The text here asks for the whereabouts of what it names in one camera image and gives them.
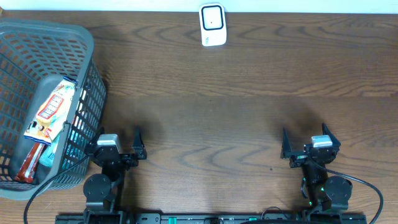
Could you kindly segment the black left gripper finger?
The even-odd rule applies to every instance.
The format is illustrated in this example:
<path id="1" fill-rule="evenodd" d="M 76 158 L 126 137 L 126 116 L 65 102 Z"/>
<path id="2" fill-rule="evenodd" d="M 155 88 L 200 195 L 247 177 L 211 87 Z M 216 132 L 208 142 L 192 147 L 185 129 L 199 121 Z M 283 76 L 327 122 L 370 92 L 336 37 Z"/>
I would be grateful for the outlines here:
<path id="1" fill-rule="evenodd" d="M 136 126 L 134 130 L 134 140 L 132 144 L 132 148 L 134 150 L 134 155 L 137 160 L 146 160 L 147 159 L 147 151 L 142 140 L 141 129 Z"/>
<path id="2" fill-rule="evenodd" d="M 99 137 L 104 134 L 104 127 L 100 127 L 96 132 L 93 138 L 88 143 L 88 148 L 96 147 Z"/>

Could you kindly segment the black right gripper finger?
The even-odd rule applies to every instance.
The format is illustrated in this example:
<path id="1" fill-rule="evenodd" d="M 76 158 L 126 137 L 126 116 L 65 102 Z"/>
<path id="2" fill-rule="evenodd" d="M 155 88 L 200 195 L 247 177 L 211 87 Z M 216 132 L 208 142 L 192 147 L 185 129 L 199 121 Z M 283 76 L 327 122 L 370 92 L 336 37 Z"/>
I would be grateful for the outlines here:
<path id="1" fill-rule="evenodd" d="M 329 130 L 328 126 L 325 123 L 322 123 L 322 131 L 324 135 L 329 136 L 329 138 L 331 139 L 332 145 L 334 147 L 340 147 L 341 143 L 339 142 L 339 140 L 337 140 L 337 138 L 334 136 L 334 134 Z"/>
<path id="2" fill-rule="evenodd" d="M 290 145 L 289 137 L 287 134 L 287 130 L 285 128 L 283 130 L 283 135 L 282 135 L 282 148 L 281 148 L 281 154 L 280 158 L 281 159 L 288 159 L 291 157 L 292 154 L 292 148 Z"/>

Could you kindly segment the teal mouthwash bottle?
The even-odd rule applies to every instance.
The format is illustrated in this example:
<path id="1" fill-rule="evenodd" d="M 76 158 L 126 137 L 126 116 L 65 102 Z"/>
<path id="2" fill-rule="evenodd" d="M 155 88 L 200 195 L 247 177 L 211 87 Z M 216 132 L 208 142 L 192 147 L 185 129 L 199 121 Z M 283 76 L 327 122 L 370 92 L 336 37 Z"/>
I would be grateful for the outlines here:
<path id="1" fill-rule="evenodd" d="M 57 151 L 58 142 L 60 139 L 60 135 L 58 135 L 51 143 L 51 145 L 47 146 L 45 151 L 41 154 L 39 159 L 39 163 L 45 167 L 52 167 L 55 159 L 55 153 Z"/>

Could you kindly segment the red snack bar wrapper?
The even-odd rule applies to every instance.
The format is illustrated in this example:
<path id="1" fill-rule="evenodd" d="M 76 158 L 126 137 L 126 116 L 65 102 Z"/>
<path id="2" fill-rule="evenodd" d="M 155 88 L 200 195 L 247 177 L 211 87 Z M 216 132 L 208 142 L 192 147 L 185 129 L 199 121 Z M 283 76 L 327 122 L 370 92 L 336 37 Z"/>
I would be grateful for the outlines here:
<path id="1" fill-rule="evenodd" d="M 21 168 L 16 174 L 14 180 L 27 184 L 33 183 L 34 175 L 37 170 L 37 164 L 44 148 L 45 144 L 39 142 L 34 144 L 27 157 L 25 158 Z"/>

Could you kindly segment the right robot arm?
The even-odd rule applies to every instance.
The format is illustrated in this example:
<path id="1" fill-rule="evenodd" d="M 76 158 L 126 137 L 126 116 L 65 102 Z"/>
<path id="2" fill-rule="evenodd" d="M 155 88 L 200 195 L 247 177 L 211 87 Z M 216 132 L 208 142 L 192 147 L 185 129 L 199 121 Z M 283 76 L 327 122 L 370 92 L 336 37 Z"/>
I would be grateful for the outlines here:
<path id="1" fill-rule="evenodd" d="M 291 168 L 302 170 L 302 195 L 310 202 L 310 208 L 302 212 L 307 221 L 321 215 L 338 217 L 348 209 L 352 183 L 338 175 L 330 177 L 325 167 L 336 158 L 340 146 L 326 124 L 322 124 L 322 134 L 311 137 L 302 150 L 293 149 L 283 130 L 281 158 L 288 159 Z"/>

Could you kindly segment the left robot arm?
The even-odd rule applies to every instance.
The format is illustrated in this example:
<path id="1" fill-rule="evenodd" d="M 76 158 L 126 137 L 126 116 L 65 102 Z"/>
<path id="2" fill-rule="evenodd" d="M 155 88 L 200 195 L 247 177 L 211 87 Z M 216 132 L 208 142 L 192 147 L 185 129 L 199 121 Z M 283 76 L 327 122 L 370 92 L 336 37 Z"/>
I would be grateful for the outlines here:
<path id="1" fill-rule="evenodd" d="M 136 222 L 133 215 L 120 208 L 120 203 L 126 171 L 147 159 L 141 129 L 134 130 L 131 153 L 121 153 L 120 148 L 118 135 L 106 134 L 104 128 L 100 128 L 85 146 L 85 154 L 101 168 L 101 173 L 91 175 L 84 183 L 83 223 Z"/>

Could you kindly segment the white barcode scanner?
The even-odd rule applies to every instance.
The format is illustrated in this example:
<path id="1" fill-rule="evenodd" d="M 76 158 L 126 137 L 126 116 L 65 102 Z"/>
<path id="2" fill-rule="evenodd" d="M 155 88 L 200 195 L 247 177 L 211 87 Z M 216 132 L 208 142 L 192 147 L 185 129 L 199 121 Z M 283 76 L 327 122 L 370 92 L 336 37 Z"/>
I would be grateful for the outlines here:
<path id="1" fill-rule="evenodd" d="M 204 4 L 200 7 L 199 16 L 202 46 L 224 45 L 227 41 L 224 7 L 219 3 Z"/>

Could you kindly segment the grey plastic shopping basket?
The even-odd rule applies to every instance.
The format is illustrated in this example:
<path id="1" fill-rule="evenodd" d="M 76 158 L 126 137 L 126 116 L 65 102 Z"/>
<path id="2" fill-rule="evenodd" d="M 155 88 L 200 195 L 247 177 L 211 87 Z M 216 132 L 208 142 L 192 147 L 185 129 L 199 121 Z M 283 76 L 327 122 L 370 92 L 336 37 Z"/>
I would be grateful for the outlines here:
<path id="1" fill-rule="evenodd" d="M 93 37 L 81 26 L 1 20 L 1 197 L 27 200 L 36 191 L 70 189 L 84 179 L 84 148 L 106 101 L 93 51 Z M 39 166 L 32 184 L 18 182 L 14 178 L 34 146 L 24 131 L 63 76 L 76 87 L 53 166 Z"/>

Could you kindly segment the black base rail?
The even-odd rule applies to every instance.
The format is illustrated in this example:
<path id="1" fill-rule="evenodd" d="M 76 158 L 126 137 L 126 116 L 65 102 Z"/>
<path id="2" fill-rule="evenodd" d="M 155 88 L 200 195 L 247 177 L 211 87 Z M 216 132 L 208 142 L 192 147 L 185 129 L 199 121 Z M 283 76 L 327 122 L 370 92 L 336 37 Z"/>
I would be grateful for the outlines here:
<path id="1" fill-rule="evenodd" d="M 130 223 L 130 224 L 236 224 L 236 223 L 343 223 L 364 224 L 366 217 L 358 214 L 320 215 L 314 214 L 304 220 L 294 213 L 270 212 L 264 215 L 161 215 L 159 213 L 137 213 L 133 215 L 110 215 L 99 217 L 91 215 L 57 215 L 55 223 Z"/>

